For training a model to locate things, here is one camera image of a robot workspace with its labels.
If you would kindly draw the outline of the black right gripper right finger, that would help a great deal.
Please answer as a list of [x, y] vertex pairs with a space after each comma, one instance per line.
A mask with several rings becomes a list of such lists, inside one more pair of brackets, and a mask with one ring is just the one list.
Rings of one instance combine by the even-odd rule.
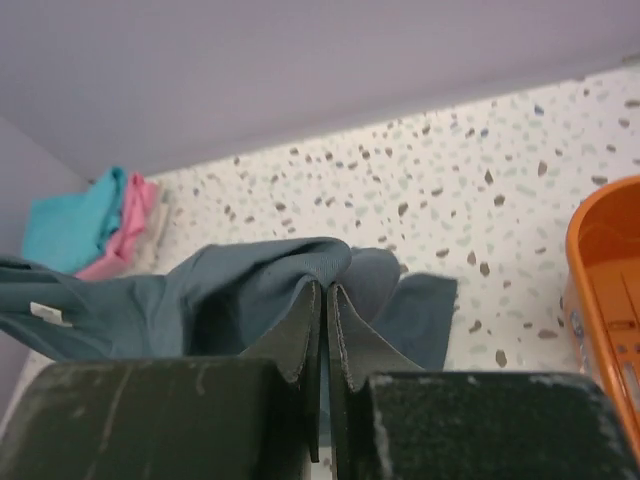
[[562, 372], [427, 372], [327, 295], [337, 479], [635, 479], [603, 391]]

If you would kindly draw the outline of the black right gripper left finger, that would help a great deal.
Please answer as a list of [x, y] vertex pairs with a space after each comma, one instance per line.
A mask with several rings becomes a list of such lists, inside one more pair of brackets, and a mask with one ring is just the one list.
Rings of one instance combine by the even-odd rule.
[[319, 459], [321, 289], [238, 356], [58, 363], [1, 441], [5, 479], [307, 479]]

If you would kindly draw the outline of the slate blue t-shirt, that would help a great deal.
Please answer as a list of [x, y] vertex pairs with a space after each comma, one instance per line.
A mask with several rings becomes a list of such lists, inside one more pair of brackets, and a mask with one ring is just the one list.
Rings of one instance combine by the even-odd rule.
[[209, 245], [165, 274], [97, 282], [3, 257], [1, 328], [55, 361], [236, 355], [305, 287], [332, 285], [401, 354], [443, 367], [457, 281], [403, 275], [390, 251], [331, 237]]

